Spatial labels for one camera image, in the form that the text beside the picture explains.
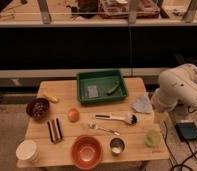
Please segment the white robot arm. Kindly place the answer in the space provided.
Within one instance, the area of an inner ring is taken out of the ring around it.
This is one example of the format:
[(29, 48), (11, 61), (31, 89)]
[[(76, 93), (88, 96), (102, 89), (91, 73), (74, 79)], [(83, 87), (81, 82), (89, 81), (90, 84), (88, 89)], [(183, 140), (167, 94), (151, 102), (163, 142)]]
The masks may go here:
[(151, 98), (157, 111), (172, 111), (178, 101), (197, 111), (197, 67), (194, 64), (183, 64), (161, 72), (158, 84)]

